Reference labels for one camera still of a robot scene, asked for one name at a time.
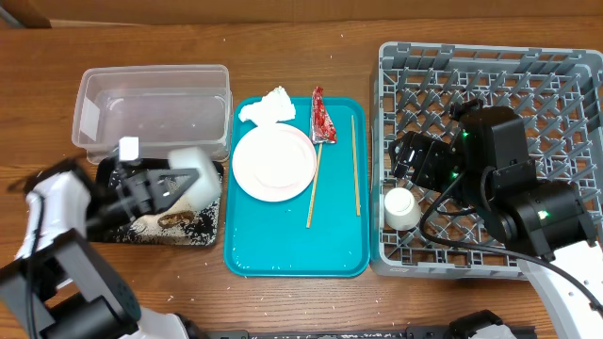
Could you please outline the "grey metal bowl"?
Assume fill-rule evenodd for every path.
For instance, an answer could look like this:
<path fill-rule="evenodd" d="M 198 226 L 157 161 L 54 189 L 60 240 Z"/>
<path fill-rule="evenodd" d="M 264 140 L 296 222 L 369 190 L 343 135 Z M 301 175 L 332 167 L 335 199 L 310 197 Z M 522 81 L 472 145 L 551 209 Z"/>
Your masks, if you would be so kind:
<path fill-rule="evenodd" d="M 221 195 L 221 181 L 211 159 L 198 147 L 168 153 L 171 170 L 192 170 L 195 180 L 180 198 L 191 210 L 203 210 Z"/>

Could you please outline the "rice and food leftovers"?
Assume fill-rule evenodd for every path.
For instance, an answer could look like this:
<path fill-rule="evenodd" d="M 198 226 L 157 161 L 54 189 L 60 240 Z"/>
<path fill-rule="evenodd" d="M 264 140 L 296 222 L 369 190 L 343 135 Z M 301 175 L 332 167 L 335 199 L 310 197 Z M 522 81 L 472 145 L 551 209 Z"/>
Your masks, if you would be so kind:
<path fill-rule="evenodd" d="M 97 242 L 135 245 L 208 247 L 219 228 L 220 198 L 203 210 L 191 210 L 179 201 L 168 212 L 138 218 L 133 223 L 98 235 Z"/>

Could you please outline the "white cup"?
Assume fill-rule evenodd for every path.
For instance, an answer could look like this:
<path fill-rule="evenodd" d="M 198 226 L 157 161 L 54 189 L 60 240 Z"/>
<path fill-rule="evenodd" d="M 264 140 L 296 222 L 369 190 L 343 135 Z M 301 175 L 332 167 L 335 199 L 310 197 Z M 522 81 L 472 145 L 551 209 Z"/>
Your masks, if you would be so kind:
<path fill-rule="evenodd" d="M 386 224 L 397 231 L 409 231 L 421 219 L 421 209 L 413 193 L 402 187 L 391 189 L 384 197 Z"/>

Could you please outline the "wooden chopstick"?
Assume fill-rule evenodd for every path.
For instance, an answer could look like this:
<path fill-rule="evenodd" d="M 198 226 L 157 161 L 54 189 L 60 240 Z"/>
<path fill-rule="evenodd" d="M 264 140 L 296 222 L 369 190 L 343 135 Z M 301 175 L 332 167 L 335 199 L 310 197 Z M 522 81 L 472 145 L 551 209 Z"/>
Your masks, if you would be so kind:
<path fill-rule="evenodd" d="M 306 220 L 306 229 L 311 228 L 314 204 L 315 204 L 315 197 L 316 197 L 317 186 L 318 186 L 318 176 L 319 176 L 319 169 L 320 169 L 320 164 L 321 164 L 322 150 L 323 150 L 323 145 L 322 145 L 322 143 L 320 143 L 320 144 L 318 144 L 317 166 L 316 166 L 316 170 L 315 170 L 314 180 L 312 183 L 312 191 L 311 191 L 308 215 L 307 215 L 307 220 Z"/>
<path fill-rule="evenodd" d="M 353 115 L 350 116 L 350 123 L 351 123 L 351 145 L 352 145 L 353 170 L 354 170 L 355 210 L 356 210 L 356 216 L 361 217 L 360 186 L 359 186 L 358 157 L 357 157 L 357 139 L 356 139 L 355 118 Z"/>

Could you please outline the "red snack wrapper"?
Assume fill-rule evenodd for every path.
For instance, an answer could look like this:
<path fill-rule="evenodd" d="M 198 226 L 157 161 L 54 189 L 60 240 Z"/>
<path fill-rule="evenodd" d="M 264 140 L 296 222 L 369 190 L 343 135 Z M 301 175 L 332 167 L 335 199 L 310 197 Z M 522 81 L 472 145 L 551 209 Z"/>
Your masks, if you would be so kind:
<path fill-rule="evenodd" d="M 316 87 L 312 94 L 310 139 L 314 144 L 337 142 L 334 123 L 327 111 L 322 87 Z"/>

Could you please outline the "white napkin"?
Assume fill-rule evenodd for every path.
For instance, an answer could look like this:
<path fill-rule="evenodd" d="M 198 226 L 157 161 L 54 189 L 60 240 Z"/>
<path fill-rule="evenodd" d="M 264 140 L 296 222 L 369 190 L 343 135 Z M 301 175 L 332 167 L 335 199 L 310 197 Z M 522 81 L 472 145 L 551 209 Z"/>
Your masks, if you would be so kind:
<path fill-rule="evenodd" d="M 270 125 L 296 118 L 296 108 L 286 90 L 279 86 L 259 102 L 244 105 L 238 117 L 241 122 L 251 121 L 256 126 Z"/>

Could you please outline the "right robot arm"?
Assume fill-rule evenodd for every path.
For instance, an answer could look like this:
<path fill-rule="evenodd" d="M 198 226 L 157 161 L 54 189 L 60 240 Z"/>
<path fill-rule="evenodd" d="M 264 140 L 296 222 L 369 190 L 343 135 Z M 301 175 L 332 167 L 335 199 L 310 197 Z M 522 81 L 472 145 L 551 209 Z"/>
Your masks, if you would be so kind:
<path fill-rule="evenodd" d="M 422 236 L 515 258 L 561 338 L 601 337 L 602 246 L 579 188 L 538 179 L 523 120 L 510 107 L 474 99 L 449 115 L 459 124 L 450 143 L 407 132 L 388 148 L 394 176 L 438 194 L 417 223 Z M 500 245 L 428 233 L 428 218 L 448 199 L 462 215 L 478 215 Z"/>

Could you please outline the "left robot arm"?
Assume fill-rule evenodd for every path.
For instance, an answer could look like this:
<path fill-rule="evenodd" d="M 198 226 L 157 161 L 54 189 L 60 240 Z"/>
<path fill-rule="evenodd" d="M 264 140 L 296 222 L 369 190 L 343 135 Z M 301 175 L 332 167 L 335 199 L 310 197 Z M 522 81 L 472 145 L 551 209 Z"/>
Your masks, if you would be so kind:
<path fill-rule="evenodd" d="M 201 177 L 195 168 L 121 175 L 109 191 L 74 158 L 14 182 L 29 205 L 24 243 L 1 269 L 1 300 L 31 338 L 205 338 L 192 320 L 142 307 L 90 244 L 103 233 L 172 207 Z"/>

